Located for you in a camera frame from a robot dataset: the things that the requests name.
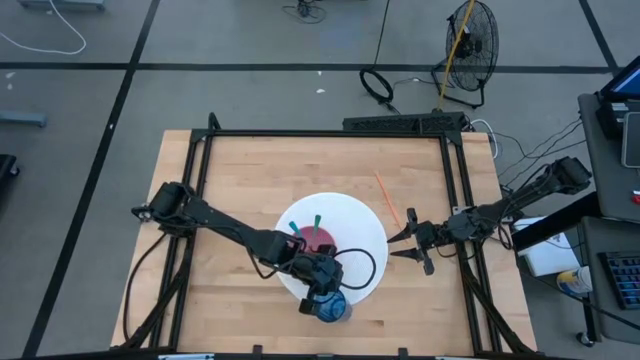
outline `wooden tabletop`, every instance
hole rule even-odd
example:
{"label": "wooden tabletop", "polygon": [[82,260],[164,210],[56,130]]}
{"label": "wooden tabletop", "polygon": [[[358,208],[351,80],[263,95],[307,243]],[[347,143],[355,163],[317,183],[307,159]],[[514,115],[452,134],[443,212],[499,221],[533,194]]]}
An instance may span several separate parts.
{"label": "wooden tabletop", "polygon": [[[180,180],[189,134],[165,132],[149,198],[163,182]],[[476,204],[499,199],[487,136],[467,133],[463,139]],[[453,148],[451,154],[458,198],[463,199]],[[395,235],[399,228],[374,171],[382,177],[401,216],[414,207],[419,221],[441,223],[451,211],[437,140],[216,137],[210,161],[204,199],[255,228],[272,229],[280,214],[307,195],[339,192],[368,205],[387,236]],[[197,178],[199,160],[195,164],[192,179]],[[141,226],[132,265],[160,235],[156,224]],[[145,260],[135,278],[130,332],[157,301],[167,243]],[[411,246],[415,246],[413,239],[392,244],[389,250]],[[452,247],[441,249],[443,254],[453,251]],[[496,307],[524,343],[535,349],[513,252],[493,241],[485,243],[484,251]],[[472,355],[457,260],[439,257],[435,251],[431,255],[436,271],[429,277],[420,264],[390,256],[379,286],[354,307],[352,318],[324,324],[298,313],[298,300],[278,277],[261,280],[244,248],[200,230],[178,350],[246,353],[260,344],[265,353],[392,355],[405,347],[411,355]],[[173,314],[169,308],[163,344]],[[484,348],[489,349],[484,313],[478,308]],[[113,345],[124,340],[121,320],[120,314]]]}

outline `concrete floor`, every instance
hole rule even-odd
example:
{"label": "concrete floor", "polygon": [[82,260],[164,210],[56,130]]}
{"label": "concrete floor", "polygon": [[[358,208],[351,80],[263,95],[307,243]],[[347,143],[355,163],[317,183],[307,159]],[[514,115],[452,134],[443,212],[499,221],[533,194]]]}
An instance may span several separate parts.
{"label": "concrete floor", "polygon": [[[105,131],[126,63],[152,0],[107,0],[106,12],[64,11],[88,41],[77,56],[37,54],[0,39],[0,109],[45,112],[44,129],[0,125],[0,153],[19,157],[22,174],[0,217],[0,358],[19,357],[42,302]],[[302,25],[280,11],[293,0],[162,0],[142,52],[143,63],[371,63],[384,0],[326,0],[327,19]],[[380,63],[435,64],[444,56],[445,19],[459,2],[392,1]],[[500,26],[501,66],[487,86],[486,106],[469,116],[491,123],[532,149],[578,118],[576,98],[611,75],[578,0],[487,0]],[[638,54],[632,0],[588,0],[618,65]],[[55,15],[0,3],[0,31],[30,46],[73,49],[78,40]],[[113,70],[15,69],[8,62],[115,63]],[[569,66],[564,74],[544,74]],[[603,68],[602,74],[593,69]],[[137,71],[124,102],[75,252],[44,334],[39,355],[107,349],[120,306],[138,223],[128,209],[148,192],[162,132],[203,127],[214,111],[225,128],[339,129],[344,117],[384,115],[362,89],[357,71]],[[425,73],[386,72],[389,81]],[[324,89],[322,94],[316,90]],[[437,93],[399,85],[402,113],[430,112]],[[446,110],[462,109],[448,103]],[[582,140],[579,128],[561,144]],[[519,159],[498,139],[499,172]],[[564,153],[588,164],[584,145]],[[509,181],[524,169],[515,167]],[[525,173],[519,180],[526,178]],[[527,209],[548,214],[570,202],[552,196]],[[629,358],[637,346],[605,340],[577,344],[582,309],[524,280],[539,349],[585,359]]]}

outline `white plate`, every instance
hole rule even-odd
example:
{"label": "white plate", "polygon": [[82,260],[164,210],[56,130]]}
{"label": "white plate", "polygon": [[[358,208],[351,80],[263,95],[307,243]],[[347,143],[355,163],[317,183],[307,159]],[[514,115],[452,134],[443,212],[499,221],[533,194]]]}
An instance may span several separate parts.
{"label": "white plate", "polygon": [[[289,222],[294,221],[298,228],[313,226],[319,214],[322,216],[320,227],[333,237],[338,251],[360,248],[371,253],[376,261],[376,274],[371,284],[361,290],[341,287],[351,305],[366,298],[378,286],[387,265],[389,248],[382,223],[374,212],[360,200],[338,193],[319,193],[296,201],[282,214],[276,224],[276,230],[293,234]],[[336,257],[342,264],[344,276],[342,282],[351,286],[360,286],[369,280],[373,265],[368,256],[361,252],[350,252]],[[290,275],[278,273],[284,286],[298,299],[307,296],[309,287]]]}

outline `keyboard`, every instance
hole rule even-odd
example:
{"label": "keyboard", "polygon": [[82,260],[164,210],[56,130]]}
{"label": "keyboard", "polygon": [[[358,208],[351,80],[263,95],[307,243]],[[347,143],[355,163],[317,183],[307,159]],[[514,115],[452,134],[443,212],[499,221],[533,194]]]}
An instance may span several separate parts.
{"label": "keyboard", "polygon": [[598,257],[620,308],[640,309],[640,251],[604,252]]}
{"label": "keyboard", "polygon": [[467,126],[463,112],[345,118],[344,130],[427,132],[462,131]]}

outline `blue cup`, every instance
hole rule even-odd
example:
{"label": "blue cup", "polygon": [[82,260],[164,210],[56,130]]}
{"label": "blue cup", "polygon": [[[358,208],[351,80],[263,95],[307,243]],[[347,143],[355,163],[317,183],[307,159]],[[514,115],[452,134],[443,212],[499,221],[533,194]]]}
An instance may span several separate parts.
{"label": "blue cup", "polygon": [[316,295],[316,317],[326,323],[344,322],[349,320],[353,308],[341,291],[330,292],[327,295]]}

